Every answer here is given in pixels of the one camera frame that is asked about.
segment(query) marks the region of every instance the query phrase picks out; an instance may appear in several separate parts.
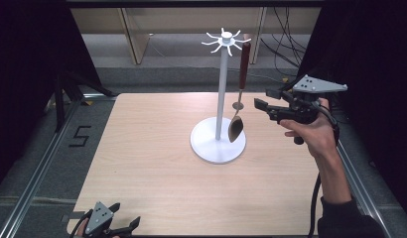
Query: white stand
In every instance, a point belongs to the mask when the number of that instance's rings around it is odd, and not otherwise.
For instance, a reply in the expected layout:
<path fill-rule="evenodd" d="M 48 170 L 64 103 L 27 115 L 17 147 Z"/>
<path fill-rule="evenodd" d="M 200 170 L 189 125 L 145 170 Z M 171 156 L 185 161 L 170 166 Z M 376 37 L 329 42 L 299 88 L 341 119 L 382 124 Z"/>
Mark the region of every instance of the white stand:
<path fill-rule="evenodd" d="M 226 164 L 233 161 L 240 156 L 246 146 L 246 136 L 244 131 L 240 133 L 233 143 L 229 142 L 228 126 L 231 120 L 222 117 L 227 79 L 228 55 L 231 55 L 229 47 L 236 46 L 241 50 L 241 48 L 235 44 L 236 40 L 234 39 L 239 32 L 233 36 L 231 33 L 225 32 L 222 29 L 221 38 L 217 38 L 218 41 L 205 44 L 212 45 L 219 43 L 219 47 L 212 53 L 218 51 L 218 49 L 222 47 L 219 71 L 218 108 L 216 117 L 204 119 L 195 126 L 191 134 L 191 145 L 198 156 L 207 162 L 214 164 Z"/>

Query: table surface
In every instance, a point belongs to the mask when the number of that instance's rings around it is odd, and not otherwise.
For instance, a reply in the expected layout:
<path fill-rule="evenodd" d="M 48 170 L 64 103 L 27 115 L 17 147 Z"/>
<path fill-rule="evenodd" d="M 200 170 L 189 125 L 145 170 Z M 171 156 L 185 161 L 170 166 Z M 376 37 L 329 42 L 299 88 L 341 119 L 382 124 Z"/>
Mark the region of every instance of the table surface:
<path fill-rule="evenodd" d="M 225 94 L 224 117 L 234 115 L 237 97 Z M 255 97 L 287 105 L 244 92 L 238 115 L 246 147 L 233 162 L 214 165 L 196 155 L 190 139 L 199 122 L 216 116 L 217 93 L 119 95 L 74 211 L 120 202 L 111 228 L 141 216 L 136 235 L 307 234 L 316 164 L 305 145 L 254 108 Z"/>

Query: wooden handle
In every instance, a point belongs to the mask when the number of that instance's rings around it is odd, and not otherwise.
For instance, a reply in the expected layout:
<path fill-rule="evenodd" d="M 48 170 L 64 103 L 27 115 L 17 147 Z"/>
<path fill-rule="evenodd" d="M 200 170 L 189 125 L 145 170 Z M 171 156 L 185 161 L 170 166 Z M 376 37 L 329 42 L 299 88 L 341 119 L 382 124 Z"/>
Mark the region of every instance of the wooden handle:
<path fill-rule="evenodd" d="M 240 81 L 238 88 L 244 89 L 246 85 L 246 75 L 247 68 L 249 66 L 249 55 L 250 55 L 250 43 L 243 43 L 243 49 L 241 51 L 241 62 L 240 62 Z"/>

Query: person's arm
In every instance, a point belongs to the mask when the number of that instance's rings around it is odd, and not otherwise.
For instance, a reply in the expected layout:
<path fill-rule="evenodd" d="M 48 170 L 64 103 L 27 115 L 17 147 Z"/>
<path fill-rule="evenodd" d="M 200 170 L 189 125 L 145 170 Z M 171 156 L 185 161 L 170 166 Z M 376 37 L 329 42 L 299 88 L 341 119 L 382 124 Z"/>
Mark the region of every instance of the person's arm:
<path fill-rule="evenodd" d="M 329 108 L 326 99 L 320 100 L 324 107 Z M 318 119 L 309 125 L 293 120 L 281 120 L 280 125 L 290 130 L 285 136 L 303 138 L 318 166 L 324 193 L 321 198 L 324 213 L 318 222 L 319 237 L 384 237 L 379 224 L 358 211 L 349 190 L 334 130 L 328 118 L 319 113 Z"/>

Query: spoon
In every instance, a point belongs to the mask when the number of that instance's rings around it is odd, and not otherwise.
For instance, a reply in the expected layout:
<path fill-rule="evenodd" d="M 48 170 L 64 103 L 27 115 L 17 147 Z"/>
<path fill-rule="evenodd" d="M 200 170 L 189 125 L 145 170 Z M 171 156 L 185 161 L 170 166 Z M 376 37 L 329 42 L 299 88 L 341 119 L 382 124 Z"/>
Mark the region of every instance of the spoon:
<path fill-rule="evenodd" d="M 241 62 L 240 62 L 240 79 L 238 88 L 240 89 L 238 93 L 238 102 L 235 106 L 235 114 L 234 117 L 231 119 L 231 122 L 228 126 L 228 139 L 231 143 L 237 139 L 240 133 L 243 131 L 243 121 L 239 116 L 237 116 L 238 111 L 242 108 L 240 107 L 241 104 L 241 93 L 243 92 L 244 86 L 246 84 L 246 75 L 247 75 L 247 68 L 249 65 L 249 53 L 250 53 L 250 43 L 243 43 L 243 50 L 241 52 Z"/>

